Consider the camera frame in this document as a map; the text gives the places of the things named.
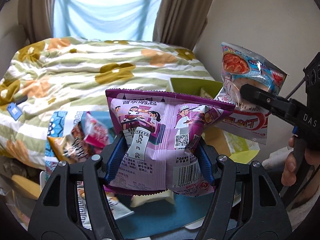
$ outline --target light blue curtain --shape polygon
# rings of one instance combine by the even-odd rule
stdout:
[[[53,36],[152,41],[161,0],[55,0]]]

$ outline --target blue tag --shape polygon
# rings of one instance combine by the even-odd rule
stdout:
[[[15,121],[17,121],[19,117],[22,115],[21,110],[16,106],[15,103],[10,103],[7,106],[7,110]]]

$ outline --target white wall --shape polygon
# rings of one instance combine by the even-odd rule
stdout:
[[[289,73],[280,92],[286,96],[303,78],[302,69],[320,51],[320,10],[313,0],[213,0],[206,26],[196,48],[198,59],[218,81],[221,42],[257,52]],[[303,85],[293,96],[306,102]],[[267,145],[257,160],[285,147],[292,127],[271,116]]]
[[[0,11],[0,39],[16,25],[18,25],[18,0],[10,0]]]

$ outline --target silver bolt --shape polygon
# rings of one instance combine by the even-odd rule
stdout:
[[[259,168],[261,166],[261,163],[257,161],[253,161],[252,165],[255,166],[256,168]]]
[[[61,161],[61,162],[58,163],[58,165],[59,165],[60,167],[63,167],[63,166],[65,166],[66,164],[67,164],[66,161]]]
[[[222,162],[225,162],[227,159],[228,159],[228,157],[225,156],[225,155],[220,155],[219,156],[219,160],[222,161]]]
[[[93,155],[93,156],[91,157],[91,159],[92,159],[93,161],[97,161],[97,160],[100,159],[100,155],[99,155],[99,154],[95,154],[95,155]]]

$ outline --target bed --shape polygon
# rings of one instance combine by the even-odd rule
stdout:
[[[28,45],[0,81],[0,154],[44,170],[55,111],[108,111],[106,89],[166,90],[171,77],[213,80],[190,50],[155,42],[66,37]],[[14,121],[7,105],[23,97]]]

